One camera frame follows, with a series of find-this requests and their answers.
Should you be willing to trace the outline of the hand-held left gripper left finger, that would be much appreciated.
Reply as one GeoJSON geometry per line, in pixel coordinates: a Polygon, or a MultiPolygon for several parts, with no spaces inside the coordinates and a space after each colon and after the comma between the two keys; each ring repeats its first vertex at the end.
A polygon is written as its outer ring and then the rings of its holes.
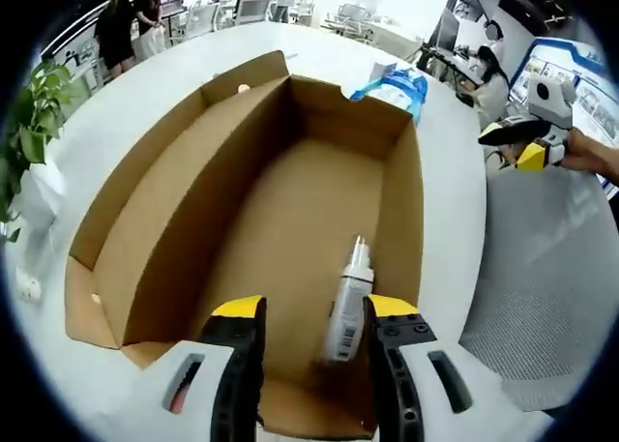
{"type": "Polygon", "coordinates": [[[181,340],[144,370],[146,441],[254,441],[267,300],[217,307],[198,340],[181,340]]]}

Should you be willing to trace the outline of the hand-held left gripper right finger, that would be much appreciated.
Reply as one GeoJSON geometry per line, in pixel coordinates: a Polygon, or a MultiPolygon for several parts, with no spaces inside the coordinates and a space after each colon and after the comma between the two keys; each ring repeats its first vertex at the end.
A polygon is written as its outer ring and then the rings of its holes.
{"type": "Polygon", "coordinates": [[[551,425],[524,412],[500,376],[458,344],[438,339],[417,308],[364,300],[376,441],[536,441],[551,425]]]}

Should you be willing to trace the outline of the person's right hand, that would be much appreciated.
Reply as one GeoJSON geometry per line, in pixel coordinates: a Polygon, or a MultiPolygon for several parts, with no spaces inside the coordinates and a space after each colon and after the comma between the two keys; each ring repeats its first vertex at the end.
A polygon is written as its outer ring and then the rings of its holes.
{"type": "Polygon", "coordinates": [[[570,170],[599,174],[612,185],[618,186],[618,149],[598,142],[578,128],[570,130],[567,152],[560,164],[570,170]]]}

